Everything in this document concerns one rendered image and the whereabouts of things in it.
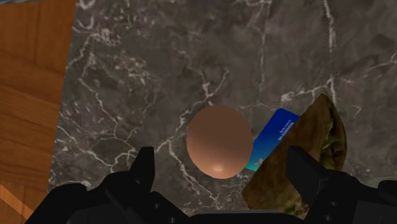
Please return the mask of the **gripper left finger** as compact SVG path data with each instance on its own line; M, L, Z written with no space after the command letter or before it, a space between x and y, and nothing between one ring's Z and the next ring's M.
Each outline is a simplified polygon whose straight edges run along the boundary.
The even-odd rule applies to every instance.
M129 170L107 175L94 189L54 188L26 224L186 224L189 216L151 190L154 177L154 149L143 147Z

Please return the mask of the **brown egg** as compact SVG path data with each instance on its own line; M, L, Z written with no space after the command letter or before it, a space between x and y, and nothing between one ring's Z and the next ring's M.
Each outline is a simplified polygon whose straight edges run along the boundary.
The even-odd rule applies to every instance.
M243 170L253 150L251 128L228 106L208 106L189 123L186 148L192 162L206 175L231 178Z

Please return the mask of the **brown folded taco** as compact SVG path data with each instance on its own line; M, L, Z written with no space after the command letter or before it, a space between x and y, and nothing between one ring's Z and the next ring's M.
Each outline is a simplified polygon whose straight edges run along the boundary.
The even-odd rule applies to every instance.
M247 182L242 197L250 209L270 209L297 217L309 212L285 172L288 146L300 146L327 169L341 170L347 154L342 120L327 95L320 94Z

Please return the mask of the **blue card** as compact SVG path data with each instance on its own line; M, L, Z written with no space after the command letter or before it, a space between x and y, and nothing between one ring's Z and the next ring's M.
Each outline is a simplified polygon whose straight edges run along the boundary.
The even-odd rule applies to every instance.
M257 171L299 117L299 115L285 109L277 109L254 140L251 157L245 168L250 171Z

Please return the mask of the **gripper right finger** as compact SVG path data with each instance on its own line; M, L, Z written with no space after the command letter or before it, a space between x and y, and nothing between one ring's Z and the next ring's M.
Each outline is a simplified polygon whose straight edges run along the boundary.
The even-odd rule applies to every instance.
M324 168L299 146L288 147L286 176L309 206L305 224L397 224L397 181L366 186Z

